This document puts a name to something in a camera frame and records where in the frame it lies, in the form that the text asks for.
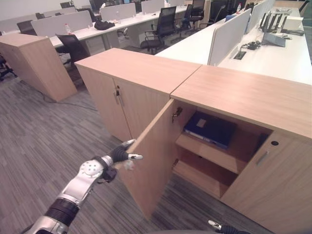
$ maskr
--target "blue binder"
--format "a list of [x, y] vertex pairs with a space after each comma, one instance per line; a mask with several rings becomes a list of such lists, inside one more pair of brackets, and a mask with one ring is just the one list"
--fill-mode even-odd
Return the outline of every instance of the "blue binder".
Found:
[[237, 124], [235, 123], [197, 111], [185, 125], [184, 131], [199, 139], [227, 149], [236, 126]]

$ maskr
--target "black bag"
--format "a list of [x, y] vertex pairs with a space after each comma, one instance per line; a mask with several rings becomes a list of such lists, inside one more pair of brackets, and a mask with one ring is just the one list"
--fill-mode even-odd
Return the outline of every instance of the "black bag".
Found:
[[94, 24], [94, 27], [98, 30], [106, 30], [108, 28], [114, 27], [115, 24], [114, 23], [109, 23], [107, 21], [96, 21], [96, 23]]

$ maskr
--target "cable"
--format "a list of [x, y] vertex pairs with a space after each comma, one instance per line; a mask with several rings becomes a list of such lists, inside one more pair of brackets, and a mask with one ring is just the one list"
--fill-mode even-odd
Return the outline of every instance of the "cable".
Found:
[[248, 48], [248, 44], [243, 44], [240, 47], [239, 54], [242, 53], [242, 48]]
[[88, 109], [88, 110], [91, 110], [91, 111], [98, 111], [97, 109], [93, 109], [93, 108], [90, 108], [90, 107], [86, 107], [86, 106], [80, 106], [78, 104], [74, 104], [74, 103], [68, 103], [68, 102], [56, 102], [56, 101], [47, 101], [45, 99], [46, 95], [40, 91], [38, 91], [39, 93], [41, 93], [42, 97], [43, 97], [43, 100], [47, 103], [54, 103], [54, 104], [65, 104], [65, 105], [72, 105], [72, 106], [78, 106], [78, 107], [81, 107], [81, 108], [84, 108], [84, 109]]
[[35, 89], [34, 87], [30, 86], [29, 84], [27, 84], [25, 81], [21, 80], [20, 83], [24, 84], [25, 86], [27, 87], [30, 87], [32, 88], [33, 90], [37, 91], [38, 93], [40, 93], [42, 95], [42, 98], [43, 98], [43, 101], [47, 102], [47, 103], [54, 103], [54, 104], [65, 104], [65, 105], [72, 105], [72, 106], [77, 106], [77, 107], [81, 107], [81, 108], [84, 108], [84, 109], [87, 109], [87, 110], [91, 110], [91, 111], [98, 111], [97, 109], [94, 109], [94, 108], [90, 108], [90, 107], [86, 107], [86, 106], [81, 106], [81, 105], [78, 105], [78, 104], [74, 104], [74, 103], [68, 103], [68, 102], [56, 102], [56, 101], [48, 101], [46, 100], [46, 95], [42, 92], [40, 92], [39, 90]]

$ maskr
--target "cabinet top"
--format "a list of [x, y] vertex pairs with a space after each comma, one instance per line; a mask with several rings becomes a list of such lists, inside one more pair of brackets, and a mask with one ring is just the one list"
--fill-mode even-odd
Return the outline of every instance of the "cabinet top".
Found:
[[167, 94], [201, 66], [116, 48], [75, 64]]
[[1, 36], [0, 43], [12, 45], [16, 47], [21, 47], [21, 46], [28, 45], [30, 43], [34, 43], [34, 42], [44, 40], [44, 39], [47, 39], [47, 38], [21, 34], [21, 33], [12, 33], [12, 34]]
[[312, 138], [311, 85], [202, 66], [171, 97], [272, 130]]

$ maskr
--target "robotic hand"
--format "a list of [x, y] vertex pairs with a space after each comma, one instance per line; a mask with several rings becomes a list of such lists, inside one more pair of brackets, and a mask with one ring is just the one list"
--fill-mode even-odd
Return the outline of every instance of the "robotic hand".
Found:
[[232, 226], [226, 226], [226, 225], [220, 225], [212, 220], [208, 220], [208, 223], [214, 227], [215, 232], [217, 233], [223, 233], [223, 234], [251, 234], [244, 231], [239, 231], [236, 228]]
[[128, 159], [143, 159], [142, 155], [128, 154], [126, 150], [135, 142], [126, 141], [115, 148], [109, 156], [94, 157], [84, 162], [78, 174], [57, 196], [44, 216], [41, 216], [23, 234], [66, 234], [71, 222], [100, 179], [112, 181], [116, 172], [111, 166]]

